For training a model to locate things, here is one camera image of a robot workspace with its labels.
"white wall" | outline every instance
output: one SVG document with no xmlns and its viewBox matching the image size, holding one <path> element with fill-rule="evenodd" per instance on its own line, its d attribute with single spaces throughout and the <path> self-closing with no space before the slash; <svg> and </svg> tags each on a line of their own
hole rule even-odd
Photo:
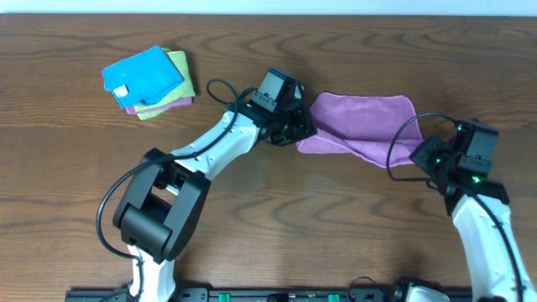
<svg viewBox="0 0 537 302">
<path fill-rule="evenodd" d="M 537 0 L 0 0 L 0 12 L 537 16 Z"/>
</svg>

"wooden table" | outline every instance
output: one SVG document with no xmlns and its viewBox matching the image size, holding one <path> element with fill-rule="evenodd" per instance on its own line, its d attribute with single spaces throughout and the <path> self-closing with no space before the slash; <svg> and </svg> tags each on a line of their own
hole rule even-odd
<svg viewBox="0 0 537 302">
<path fill-rule="evenodd" d="M 537 20 L 437 17 L 3 15 L 0 30 L 0 300 L 61 301 L 71 287 L 116 287 L 127 260 L 95 234 L 109 186 L 150 148 L 203 134 L 222 106 L 219 77 L 258 86 L 270 66 L 322 91 L 405 94 L 417 112 L 479 117 L 501 130 L 493 178 L 537 280 Z M 103 90 L 101 70 L 152 45 L 186 51 L 198 97 L 142 122 Z M 451 133 L 421 122 L 425 136 Z M 411 166 L 400 176 L 420 174 Z M 124 247 L 105 214 L 105 234 Z M 345 287 L 358 275 L 469 285 L 441 197 L 389 180 L 351 155 L 260 144 L 213 182 L 176 279 L 215 287 Z"/>
</svg>

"purple towel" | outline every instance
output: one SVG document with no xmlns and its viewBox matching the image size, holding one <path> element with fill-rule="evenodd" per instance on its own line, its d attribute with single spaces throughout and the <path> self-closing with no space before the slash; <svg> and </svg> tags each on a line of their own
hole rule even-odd
<svg viewBox="0 0 537 302">
<path fill-rule="evenodd" d="M 128 114 L 139 114 L 139 113 L 148 113 L 148 112 L 156 112 L 158 110 L 166 110 L 173 107 L 181 107 L 181 106 L 189 106 L 192 105 L 194 102 L 194 97 L 181 97 L 171 103 L 168 103 L 166 105 L 155 107 L 151 109 L 141 110 L 141 111 L 135 111 L 134 106 L 127 107 L 127 113 Z"/>
<path fill-rule="evenodd" d="M 406 96 L 338 96 L 321 93 L 311 106 L 317 134 L 297 143 L 303 154 L 355 154 L 386 168 L 389 145 L 399 128 L 415 116 Z M 418 121 L 401 133 L 390 167 L 412 164 L 410 154 L 423 142 Z"/>
</svg>

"stack of folded cloths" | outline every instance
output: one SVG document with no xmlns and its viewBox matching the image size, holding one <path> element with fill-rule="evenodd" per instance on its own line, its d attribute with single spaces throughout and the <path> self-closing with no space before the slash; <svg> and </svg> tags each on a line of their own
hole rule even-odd
<svg viewBox="0 0 537 302">
<path fill-rule="evenodd" d="M 185 52 L 154 46 L 102 71 L 104 88 L 121 108 L 141 120 L 172 108 L 191 105 L 194 87 Z"/>
</svg>

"folded cloth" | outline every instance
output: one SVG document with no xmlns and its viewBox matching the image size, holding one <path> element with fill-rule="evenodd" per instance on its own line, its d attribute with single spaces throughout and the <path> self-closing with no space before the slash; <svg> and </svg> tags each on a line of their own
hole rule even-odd
<svg viewBox="0 0 537 302">
<path fill-rule="evenodd" d="M 183 83 L 179 86 L 177 86 L 173 91 L 170 91 L 168 95 L 166 95 L 158 104 L 151 105 L 151 106 L 139 106 L 135 105 L 133 106 L 133 109 L 135 112 L 141 112 L 146 111 L 148 109 L 157 109 L 155 111 L 151 112 L 143 112 L 139 113 L 138 117 L 141 120 L 146 120 L 151 117 L 156 117 L 160 113 L 166 111 L 168 107 L 163 107 L 171 102 L 175 102 L 178 99 L 182 97 L 189 97 L 189 96 L 195 96 L 194 93 L 194 87 L 192 85 L 192 79 L 190 78 L 190 73 L 188 69 L 188 64 L 186 62 L 186 54 L 184 51 L 169 51 L 169 49 L 163 49 L 164 52 L 168 55 L 171 62 L 175 65 L 179 73 L 181 73 L 183 77 Z"/>
<path fill-rule="evenodd" d="M 194 102 L 194 97 L 181 97 L 171 103 L 168 103 L 166 105 L 163 105 L 163 106 L 160 106 L 160 107 L 156 107 L 156 108 L 150 108 L 150 109 L 143 109 L 143 110 L 140 110 L 139 112 L 136 111 L 136 109 L 134 109 L 134 106 L 130 106 L 130 107 L 127 107 L 127 113 L 128 114 L 139 114 L 139 113 L 149 113 L 149 112 L 156 112 L 156 111 L 161 111 L 161 110 L 166 110 L 166 109 L 170 109 L 170 108 L 173 108 L 173 107 L 181 107 L 181 106 L 189 106 L 189 105 L 192 105 L 192 103 Z"/>
<path fill-rule="evenodd" d="M 386 168 L 389 145 L 399 128 L 415 116 L 406 96 L 338 96 L 321 93 L 311 106 L 317 134 L 297 143 L 303 154 L 346 154 Z M 411 164 L 410 154 L 423 142 L 418 121 L 400 134 L 390 167 Z"/>
<path fill-rule="evenodd" d="M 121 108 L 153 105 L 183 83 L 183 77 L 160 46 L 154 46 L 104 70 L 104 89 Z"/>
</svg>

